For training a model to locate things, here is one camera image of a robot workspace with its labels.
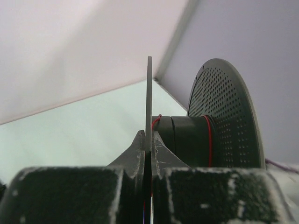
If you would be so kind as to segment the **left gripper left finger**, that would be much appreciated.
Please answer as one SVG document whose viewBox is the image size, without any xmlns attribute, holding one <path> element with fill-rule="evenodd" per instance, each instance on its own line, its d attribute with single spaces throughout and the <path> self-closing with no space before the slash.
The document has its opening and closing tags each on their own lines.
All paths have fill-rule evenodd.
<svg viewBox="0 0 299 224">
<path fill-rule="evenodd" d="M 29 167 L 0 202 L 3 224 L 141 224 L 145 133 L 105 167 Z"/>
</svg>

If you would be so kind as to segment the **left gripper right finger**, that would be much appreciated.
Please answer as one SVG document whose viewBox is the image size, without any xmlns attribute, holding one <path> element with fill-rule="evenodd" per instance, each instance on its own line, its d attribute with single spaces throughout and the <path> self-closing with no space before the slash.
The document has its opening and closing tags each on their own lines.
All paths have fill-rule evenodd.
<svg viewBox="0 0 299 224">
<path fill-rule="evenodd" d="M 156 224 L 294 224 L 276 178 L 258 168 L 191 168 L 152 136 Z"/>
</svg>

